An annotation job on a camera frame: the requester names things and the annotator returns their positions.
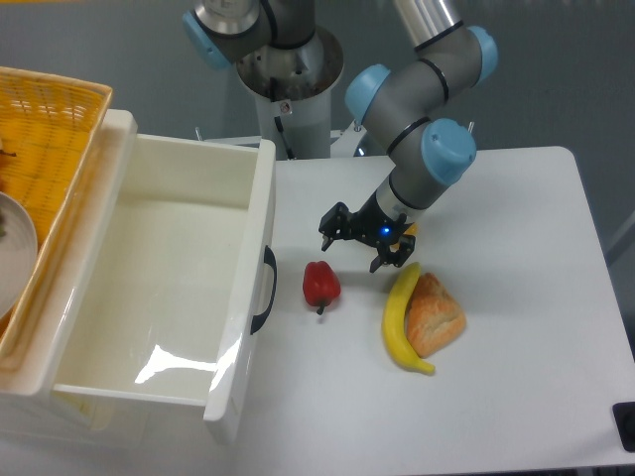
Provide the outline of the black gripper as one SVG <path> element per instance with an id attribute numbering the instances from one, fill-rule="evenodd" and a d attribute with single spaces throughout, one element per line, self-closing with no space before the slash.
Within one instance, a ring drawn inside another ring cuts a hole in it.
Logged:
<path id="1" fill-rule="evenodd" d="M 343 202 L 338 202 L 320 220 L 321 249 L 326 251 L 334 241 L 351 238 L 376 247 L 377 256 L 370 263 L 370 273 L 383 266 L 401 268 L 416 247 L 414 235 L 403 235 L 408 228 L 407 222 L 405 212 L 395 216 L 386 214 L 375 195 L 353 214 Z"/>

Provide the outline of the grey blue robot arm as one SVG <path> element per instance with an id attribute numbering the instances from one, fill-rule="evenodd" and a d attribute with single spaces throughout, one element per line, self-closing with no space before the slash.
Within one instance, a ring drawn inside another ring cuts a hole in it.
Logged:
<path id="1" fill-rule="evenodd" d="M 372 269 L 399 267 L 410 258 L 415 241 L 407 228 L 475 160 L 471 132 L 434 112 L 498 64 L 493 38 L 465 26 L 452 2 L 399 1 L 395 7 L 414 62 L 396 72 L 371 65 L 344 95 L 355 124 L 393 170 L 359 210 L 338 203 L 318 227 L 325 245 L 355 240 L 374 248 Z M 341 77 L 343 51 L 315 13 L 311 1 L 198 1 L 183 16 L 204 62 L 237 70 L 255 99 L 261 136 L 282 160 L 330 152 L 330 93 Z"/>

